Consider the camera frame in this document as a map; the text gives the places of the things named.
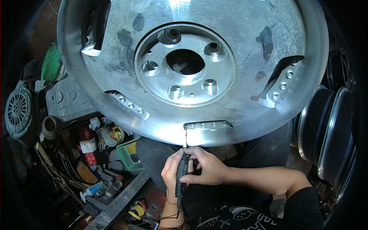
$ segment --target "masking tape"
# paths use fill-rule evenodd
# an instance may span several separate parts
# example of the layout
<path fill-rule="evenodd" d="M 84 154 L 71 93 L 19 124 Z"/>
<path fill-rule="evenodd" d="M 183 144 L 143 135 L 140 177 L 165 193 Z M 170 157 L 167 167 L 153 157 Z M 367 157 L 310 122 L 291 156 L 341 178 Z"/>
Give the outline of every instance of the masking tape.
<path fill-rule="evenodd" d="M 136 210 L 138 212 L 138 216 L 143 216 L 144 215 L 144 210 L 142 208 L 142 206 L 140 205 L 134 205 L 133 207 L 130 207 L 130 210 Z"/>
<path fill-rule="evenodd" d="M 88 216 L 88 217 L 86 218 L 86 222 L 88 222 L 91 218 L 93 218 L 93 216 Z"/>
<path fill-rule="evenodd" d="M 134 212 L 129 211 L 128 212 L 130 215 L 134 216 L 137 220 L 141 220 L 142 218 L 140 218 L 139 216 L 137 216 L 136 214 L 134 214 Z"/>

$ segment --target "wrist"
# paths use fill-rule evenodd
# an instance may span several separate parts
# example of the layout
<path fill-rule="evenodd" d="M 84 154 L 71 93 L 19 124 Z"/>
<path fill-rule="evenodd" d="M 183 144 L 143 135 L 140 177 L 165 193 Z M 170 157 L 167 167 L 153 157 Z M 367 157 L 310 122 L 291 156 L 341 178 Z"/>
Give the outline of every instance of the wrist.
<path fill-rule="evenodd" d="M 225 174 L 224 184 L 232 184 L 236 182 L 238 168 L 228 167 L 228 171 Z"/>
<path fill-rule="evenodd" d="M 166 198 L 171 202 L 171 203 L 177 203 L 178 198 L 175 197 L 175 191 L 171 192 L 169 190 L 166 190 Z"/>

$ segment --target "red label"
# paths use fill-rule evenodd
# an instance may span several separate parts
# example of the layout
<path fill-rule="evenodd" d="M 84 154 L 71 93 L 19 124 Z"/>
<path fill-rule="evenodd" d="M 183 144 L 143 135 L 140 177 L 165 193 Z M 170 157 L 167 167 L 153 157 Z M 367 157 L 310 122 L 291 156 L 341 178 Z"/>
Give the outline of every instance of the red label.
<path fill-rule="evenodd" d="M 93 152 L 85 153 L 86 160 L 88 162 L 88 166 L 96 165 L 97 161 L 95 158 L 95 154 Z"/>

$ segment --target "person's right hand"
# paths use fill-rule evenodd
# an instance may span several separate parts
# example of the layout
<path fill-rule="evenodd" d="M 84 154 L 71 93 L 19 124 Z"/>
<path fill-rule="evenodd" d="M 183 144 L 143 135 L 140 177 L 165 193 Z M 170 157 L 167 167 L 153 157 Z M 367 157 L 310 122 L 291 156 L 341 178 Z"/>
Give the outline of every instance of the person's right hand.
<path fill-rule="evenodd" d="M 202 174 L 185 175 L 180 178 L 180 182 L 187 184 L 223 184 L 225 177 L 230 173 L 230 168 L 224 165 L 215 155 L 204 151 L 200 147 L 190 147 L 184 149 L 186 154 L 191 155 L 189 159 L 197 159 L 199 164 L 197 169 L 202 167 Z"/>

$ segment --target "wheel center hub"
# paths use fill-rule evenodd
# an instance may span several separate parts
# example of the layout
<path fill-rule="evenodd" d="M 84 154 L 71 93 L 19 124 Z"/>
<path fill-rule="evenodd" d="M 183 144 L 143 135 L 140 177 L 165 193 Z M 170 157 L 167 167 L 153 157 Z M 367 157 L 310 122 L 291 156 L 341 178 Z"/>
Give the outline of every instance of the wheel center hub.
<path fill-rule="evenodd" d="M 191 24 L 164 26 L 148 34 L 138 45 L 134 63 L 148 92 L 181 107 L 219 99 L 236 73 L 226 42 L 213 31 Z"/>

